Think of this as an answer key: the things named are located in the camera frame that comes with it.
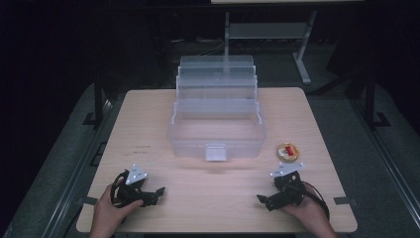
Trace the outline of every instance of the transparent storage bin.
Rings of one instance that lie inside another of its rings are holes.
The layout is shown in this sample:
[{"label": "transparent storage bin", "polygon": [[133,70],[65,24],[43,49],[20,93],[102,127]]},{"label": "transparent storage bin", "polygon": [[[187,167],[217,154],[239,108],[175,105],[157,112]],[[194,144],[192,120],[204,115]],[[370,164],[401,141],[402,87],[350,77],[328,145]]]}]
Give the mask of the transparent storage bin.
[{"label": "transparent storage bin", "polygon": [[265,138],[253,58],[183,57],[167,137],[179,157],[254,158]]}]

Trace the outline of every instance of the gray floor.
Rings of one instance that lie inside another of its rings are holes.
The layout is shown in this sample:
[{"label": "gray floor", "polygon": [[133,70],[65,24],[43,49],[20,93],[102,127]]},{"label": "gray floor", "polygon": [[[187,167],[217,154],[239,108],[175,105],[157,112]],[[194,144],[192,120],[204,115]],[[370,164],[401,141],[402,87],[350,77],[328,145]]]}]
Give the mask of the gray floor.
[{"label": "gray floor", "polygon": [[[247,48],[233,49],[232,54],[254,56],[259,87],[297,86],[311,91],[336,78],[334,73],[325,69],[334,45],[310,45],[304,61],[313,82],[303,85],[291,56],[298,44],[259,42]],[[215,49],[209,44],[183,42],[175,44],[174,48],[171,59],[174,68],[179,56]],[[172,87],[173,78],[169,78],[162,88]],[[420,230],[407,209],[406,201],[401,198],[392,171],[385,165],[384,152],[377,145],[378,138],[413,194],[420,197],[420,187],[416,185],[420,181],[417,173],[420,169],[419,136],[379,86],[376,88],[375,109],[384,113],[391,127],[371,131],[361,118],[363,99],[349,100],[344,94],[346,88],[347,82],[323,95],[308,96],[359,224],[356,232],[341,236],[420,237]],[[108,104],[102,126],[94,130],[93,126],[82,125],[86,114],[94,110],[93,87],[86,89],[16,213],[7,237],[63,237],[64,233],[67,233],[65,237],[88,237],[74,228],[73,219],[81,207],[77,201],[89,190],[96,172],[96,168],[89,164],[92,160],[100,160],[100,155],[95,156],[95,153],[101,145],[103,150],[123,100],[124,93],[121,93]],[[136,234],[117,235],[120,236],[141,237]],[[298,237],[311,236],[299,234]]]}]

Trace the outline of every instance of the small roll of tape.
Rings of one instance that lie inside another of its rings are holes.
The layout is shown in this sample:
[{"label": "small roll of tape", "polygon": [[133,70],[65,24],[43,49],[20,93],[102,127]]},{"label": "small roll of tape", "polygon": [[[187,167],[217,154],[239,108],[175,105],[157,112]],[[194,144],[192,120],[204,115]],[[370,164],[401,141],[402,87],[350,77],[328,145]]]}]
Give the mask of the small roll of tape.
[{"label": "small roll of tape", "polygon": [[286,163],[293,163],[299,157],[299,150],[291,143],[283,143],[277,149],[278,158]]}]

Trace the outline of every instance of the human hand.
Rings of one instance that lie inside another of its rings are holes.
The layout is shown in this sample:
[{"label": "human hand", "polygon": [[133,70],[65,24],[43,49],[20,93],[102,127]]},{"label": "human hand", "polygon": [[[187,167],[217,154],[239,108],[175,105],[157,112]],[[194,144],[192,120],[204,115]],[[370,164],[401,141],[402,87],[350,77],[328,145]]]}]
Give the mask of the human hand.
[{"label": "human hand", "polygon": [[[305,184],[305,188],[316,195],[312,186]],[[338,237],[322,207],[308,196],[305,196],[298,206],[290,204],[282,207],[281,210],[296,217],[316,237]]]},{"label": "human hand", "polygon": [[124,218],[141,205],[143,205],[143,201],[137,200],[121,208],[115,207],[111,202],[111,185],[108,185],[101,198],[96,202],[90,237],[111,237]]}]

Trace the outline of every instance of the stacked plastic bin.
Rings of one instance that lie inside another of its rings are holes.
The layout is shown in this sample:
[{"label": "stacked plastic bin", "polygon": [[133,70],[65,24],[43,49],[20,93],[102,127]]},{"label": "stacked plastic bin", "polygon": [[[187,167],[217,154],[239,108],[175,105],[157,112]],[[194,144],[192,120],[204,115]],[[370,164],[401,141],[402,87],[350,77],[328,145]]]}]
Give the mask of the stacked plastic bin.
[{"label": "stacked plastic bin", "polygon": [[167,137],[178,157],[256,157],[265,127],[253,58],[183,57]]}]

